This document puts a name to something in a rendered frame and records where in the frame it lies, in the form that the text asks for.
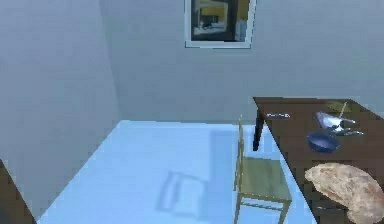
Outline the blue bowl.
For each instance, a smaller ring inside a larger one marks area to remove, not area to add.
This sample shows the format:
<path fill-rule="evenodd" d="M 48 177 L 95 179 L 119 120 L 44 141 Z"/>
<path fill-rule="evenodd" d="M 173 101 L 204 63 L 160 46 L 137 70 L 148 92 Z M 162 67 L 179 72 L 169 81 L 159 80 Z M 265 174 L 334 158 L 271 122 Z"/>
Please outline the blue bowl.
<path fill-rule="evenodd" d="M 320 153 L 332 153 L 340 147 L 339 141 L 325 133 L 310 132 L 306 136 L 308 146 Z"/>

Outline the round brown bread loaf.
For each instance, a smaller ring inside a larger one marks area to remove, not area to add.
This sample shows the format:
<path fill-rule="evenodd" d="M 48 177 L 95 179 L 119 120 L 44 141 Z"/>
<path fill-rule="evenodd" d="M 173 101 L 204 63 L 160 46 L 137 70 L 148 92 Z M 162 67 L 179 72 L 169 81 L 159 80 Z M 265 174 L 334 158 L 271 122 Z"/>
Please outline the round brown bread loaf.
<path fill-rule="evenodd" d="M 384 219 L 384 191 L 367 172 L 346 164 L 323 163 L 305 172 L 315 189 L 348 208 L 354 224 L 377 224 Z"/>

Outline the olive green wooden chair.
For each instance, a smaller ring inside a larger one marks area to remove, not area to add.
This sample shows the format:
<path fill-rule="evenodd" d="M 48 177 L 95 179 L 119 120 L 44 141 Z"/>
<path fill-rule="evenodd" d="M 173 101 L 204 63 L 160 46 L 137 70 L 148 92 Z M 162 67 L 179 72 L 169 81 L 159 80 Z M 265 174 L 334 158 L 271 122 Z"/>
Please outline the olive green wooden chair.
<path fill-rule="evenodd" d="M 278 224 L 283 224 L 292 203 L 292 197 L 279 160 L 246 157 L 244 129 L 238 120 L 238 145 L 233 190 L 237 193 L 233 224 L 238 224 L 242 206 L 280 212 Z M 279 203 L 282 207 L 245 203 L 243 199 Z"/>

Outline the white framed wall picture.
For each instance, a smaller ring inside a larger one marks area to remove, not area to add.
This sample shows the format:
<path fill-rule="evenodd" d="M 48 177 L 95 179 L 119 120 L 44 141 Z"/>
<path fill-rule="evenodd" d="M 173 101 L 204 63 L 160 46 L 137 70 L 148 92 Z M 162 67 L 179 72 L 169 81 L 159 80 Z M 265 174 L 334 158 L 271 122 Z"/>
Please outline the white framed wall picture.
<path fill-rule="evenodd" d="M 250 49 L 258 0 L 184 0 L 186 48 Z"/>

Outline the dark brown wooden table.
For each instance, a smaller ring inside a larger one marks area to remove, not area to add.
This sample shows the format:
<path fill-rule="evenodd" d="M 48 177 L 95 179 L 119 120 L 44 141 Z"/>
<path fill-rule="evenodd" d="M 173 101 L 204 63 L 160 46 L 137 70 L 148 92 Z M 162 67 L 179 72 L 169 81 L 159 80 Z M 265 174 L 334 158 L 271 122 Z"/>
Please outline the dark brown wooden table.
<path fill-rule="evenodd" d="M 328 99 L 256 97 L 254 101 L 258 110 L 253 149 L 258 149 L 262 126 L 267 125 L 317 223 L 353 224 L 345 207 L 316 191 L 304 172 L 320 163 L 348 164 L 369 173 L 384 189 L 384 118 L 347 99 L 350 111 L 344 117 L 354 120 L 351 127 L 363 135 L 341 137 L 334 153 L 317 153 L 308 147 L 306 136 L 320 130 L 315 114 L 330 110 Z M 269 118 L 267 113 L 288 113 L 290 118 Z"/>

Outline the dark brown wooden furniture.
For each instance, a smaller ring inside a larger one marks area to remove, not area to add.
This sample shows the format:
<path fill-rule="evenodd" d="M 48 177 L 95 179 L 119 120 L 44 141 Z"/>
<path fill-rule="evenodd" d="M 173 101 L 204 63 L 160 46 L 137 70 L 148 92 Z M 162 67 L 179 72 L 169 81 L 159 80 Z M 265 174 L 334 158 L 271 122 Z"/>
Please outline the dark brown wooden furniture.
<path fill-rule="evenodd" d="M 1 159 L 0 224 L 37 224 Z"/>

